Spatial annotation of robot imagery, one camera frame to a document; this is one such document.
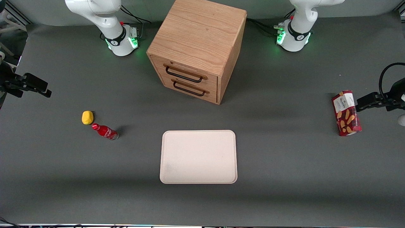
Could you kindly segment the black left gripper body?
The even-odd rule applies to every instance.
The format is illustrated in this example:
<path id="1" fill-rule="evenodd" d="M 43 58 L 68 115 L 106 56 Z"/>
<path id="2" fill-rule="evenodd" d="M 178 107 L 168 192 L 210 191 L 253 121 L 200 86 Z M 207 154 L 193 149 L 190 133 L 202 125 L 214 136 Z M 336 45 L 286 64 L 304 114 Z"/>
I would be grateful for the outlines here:
<path id="1" fill-rule="evenodd" d="M 395 82 L 389 92 L 384 93 L 387 104 L 396 105 L 396 109 L 405 109 L 404 102 L 405 79 Z"/>

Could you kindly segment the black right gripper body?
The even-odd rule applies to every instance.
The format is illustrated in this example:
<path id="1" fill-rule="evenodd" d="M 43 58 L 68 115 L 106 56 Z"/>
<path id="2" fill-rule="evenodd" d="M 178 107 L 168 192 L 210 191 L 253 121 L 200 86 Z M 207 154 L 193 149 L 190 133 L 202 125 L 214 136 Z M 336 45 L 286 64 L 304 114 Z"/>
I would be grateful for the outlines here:
<path id="1" fill-rule="evenodd" d="M 22 77 L 16 74 L 12 66 L 10 66 L 7 62 L 1 62 L 0 91 L 7 92 L 9 88 L 21 89 L 22 87 Z"/>

